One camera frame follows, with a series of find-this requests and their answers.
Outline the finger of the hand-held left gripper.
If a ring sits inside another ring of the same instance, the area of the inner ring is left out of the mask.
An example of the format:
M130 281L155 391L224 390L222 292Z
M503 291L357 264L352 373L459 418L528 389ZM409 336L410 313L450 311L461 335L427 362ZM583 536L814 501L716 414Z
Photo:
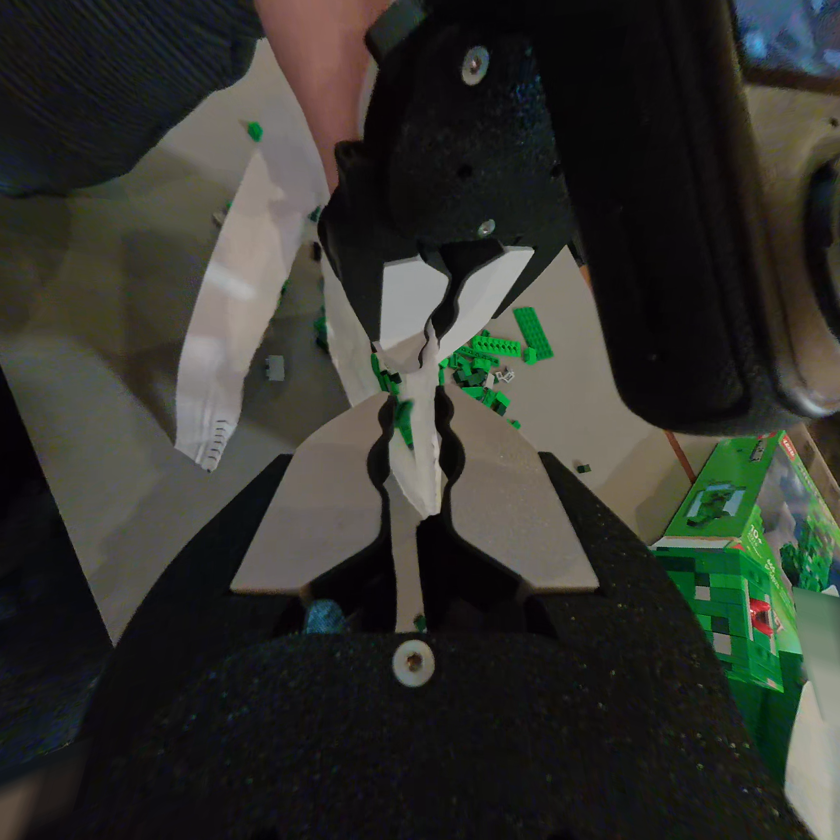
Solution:
M429 341L429 323L446 297L449 278L420 255L385 264L379 338L373 342L385 361L420 361Z
M533 255L531 247L504 247L480 266L478 257L471 257L467 267L449 270L448 289L433 315L437 360L453 354L496 317Z

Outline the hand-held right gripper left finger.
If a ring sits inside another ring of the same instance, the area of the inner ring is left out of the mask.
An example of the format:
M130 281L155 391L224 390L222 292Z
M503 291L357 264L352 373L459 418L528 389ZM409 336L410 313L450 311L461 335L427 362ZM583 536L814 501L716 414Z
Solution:
M395 408L393 396L376 393L297 448L231 592L300 595L348 562L390 547L384 484Z

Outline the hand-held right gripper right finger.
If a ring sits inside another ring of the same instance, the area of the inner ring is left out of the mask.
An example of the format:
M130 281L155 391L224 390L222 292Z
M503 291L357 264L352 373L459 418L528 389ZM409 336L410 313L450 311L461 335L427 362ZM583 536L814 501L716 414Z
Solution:
M543 595L600 583L538 451L454 385L435 393L444 485L417 528L427 625L539 625Z

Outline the white printed paper bag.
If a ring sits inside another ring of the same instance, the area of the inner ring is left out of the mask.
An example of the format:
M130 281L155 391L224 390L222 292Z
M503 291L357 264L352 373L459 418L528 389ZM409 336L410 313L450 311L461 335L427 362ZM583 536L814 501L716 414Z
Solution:
M378 354L386 368L402 374L406 386L404 397L413 400L414 451L408 450L399 432L394 432L391 469L404 495L422 518L435 515L441 508L442 472L434 413L438 342L432 319L421 360L384 360L369 341L326 256L322 257L321 268L329 353L343 390L352 406L380 391L371 369L372 353Z

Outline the grey desk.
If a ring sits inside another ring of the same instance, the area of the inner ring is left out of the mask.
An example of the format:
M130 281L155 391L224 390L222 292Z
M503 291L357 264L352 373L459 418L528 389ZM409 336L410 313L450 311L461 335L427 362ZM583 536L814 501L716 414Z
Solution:
M263 468L349 408L312 337L318 272L300 254L268 334L286 380L247 379L212 474L175 451L175 374L217 236L255 149L247 122L309 137L270 48L128 175L68 198L2 199L2 368L101 617L118 638L165 566ZM666 435L622 404L592 293L566 249L521 296L554 351L516 364L507 414L641 540L690 487Z

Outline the person's left hand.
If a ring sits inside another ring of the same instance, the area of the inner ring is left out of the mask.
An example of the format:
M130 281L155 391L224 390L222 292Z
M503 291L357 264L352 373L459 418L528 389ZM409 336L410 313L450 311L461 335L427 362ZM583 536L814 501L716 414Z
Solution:
M360 138L371 56L364 37L389 1L255 1L269 46L316 145L329 192L338 183L334 149Z

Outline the green plate with holes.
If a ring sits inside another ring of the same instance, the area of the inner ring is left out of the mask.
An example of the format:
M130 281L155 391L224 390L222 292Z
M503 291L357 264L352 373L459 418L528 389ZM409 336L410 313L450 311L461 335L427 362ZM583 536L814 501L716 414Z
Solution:
M522 344L513 339L502 339L489 334L487 331L474 336L465 349L475 356L491 358L519 358L522 355Z

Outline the large green studded plate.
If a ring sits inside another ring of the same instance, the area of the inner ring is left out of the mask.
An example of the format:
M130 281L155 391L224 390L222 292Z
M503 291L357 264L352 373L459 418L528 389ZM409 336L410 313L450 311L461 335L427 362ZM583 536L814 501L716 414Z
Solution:
M521 356L525 364L536 364L554 357L553 348L534 308L520 307L512 310L520 329L523 349Z

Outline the handful of small green bricks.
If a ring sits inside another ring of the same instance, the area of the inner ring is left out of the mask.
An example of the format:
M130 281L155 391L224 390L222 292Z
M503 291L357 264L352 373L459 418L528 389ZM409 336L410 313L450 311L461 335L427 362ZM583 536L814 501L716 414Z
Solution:
M405 446L414 451L412 411L413 400L404 397L405 381L403 375L386 368L377 353L371 354L371 369L381 391L396 398L394 426L402 436Z

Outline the green mosaic block build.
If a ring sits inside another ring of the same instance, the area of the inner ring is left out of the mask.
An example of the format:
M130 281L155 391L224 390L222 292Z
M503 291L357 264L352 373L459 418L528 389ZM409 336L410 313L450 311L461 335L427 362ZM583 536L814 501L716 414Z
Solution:
M705 634L768 772L784 785L805 678L775 578L744 548L659 545L652 553Z

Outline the green toy box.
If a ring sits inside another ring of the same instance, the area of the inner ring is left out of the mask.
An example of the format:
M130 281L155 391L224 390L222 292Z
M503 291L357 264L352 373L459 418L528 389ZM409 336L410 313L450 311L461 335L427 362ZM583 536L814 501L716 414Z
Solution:
M720 441L653 549L771 552L789 587L838 594L838 481L803 426Z

